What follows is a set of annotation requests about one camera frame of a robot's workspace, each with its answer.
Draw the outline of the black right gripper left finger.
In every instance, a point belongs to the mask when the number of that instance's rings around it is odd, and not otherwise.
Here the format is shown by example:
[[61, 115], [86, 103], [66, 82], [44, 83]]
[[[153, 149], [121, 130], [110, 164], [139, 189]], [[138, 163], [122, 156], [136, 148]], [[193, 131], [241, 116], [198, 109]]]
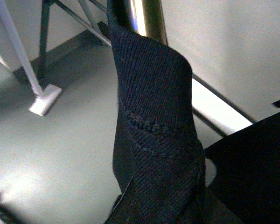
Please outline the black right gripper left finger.
[[5, 224], [20, 224], [21, 221], [8, 211], [4, 206], [0, 205], [0, 220]]

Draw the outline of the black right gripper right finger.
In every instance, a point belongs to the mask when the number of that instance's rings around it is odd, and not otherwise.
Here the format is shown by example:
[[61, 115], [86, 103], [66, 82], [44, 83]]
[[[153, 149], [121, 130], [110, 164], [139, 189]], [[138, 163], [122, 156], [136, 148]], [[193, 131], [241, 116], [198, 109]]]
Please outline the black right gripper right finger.
[[209, 146], [212, 193], [246, 224], [280, 224], [280, 112]]

